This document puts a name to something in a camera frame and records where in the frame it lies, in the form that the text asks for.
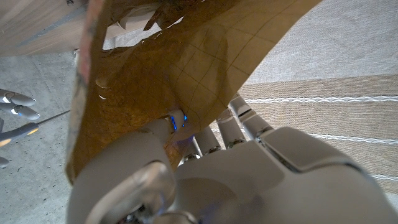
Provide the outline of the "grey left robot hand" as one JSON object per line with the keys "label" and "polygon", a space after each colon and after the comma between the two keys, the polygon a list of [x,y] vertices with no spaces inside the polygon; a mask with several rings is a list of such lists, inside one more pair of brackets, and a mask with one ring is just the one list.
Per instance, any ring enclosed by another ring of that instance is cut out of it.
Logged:
{"label": "grey left robot hand", "polygon": [[239,95],[187,141],[176,170],[163,150],[176,110],[109,144],[77,177],[67,223],[396,223],[350,157],[298,129],[274,129]]}

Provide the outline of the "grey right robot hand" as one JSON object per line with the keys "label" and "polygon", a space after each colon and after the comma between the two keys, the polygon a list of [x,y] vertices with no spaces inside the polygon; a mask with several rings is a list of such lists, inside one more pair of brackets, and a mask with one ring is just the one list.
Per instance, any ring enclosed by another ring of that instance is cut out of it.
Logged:
{"label": "grey right robot hand", "polygon": [[[30,108],[35,105],[35,103],[36,100],[34,98],[11,90],[1,89],[1,111],[18,115],[32,121],[40,118],[40,114]],[[3,126],[4,120],[1,119],[1,147],[21,137],[28,136],[36,132],[39,128],[37,123],[27,123],[19,128],[3,132]]]}

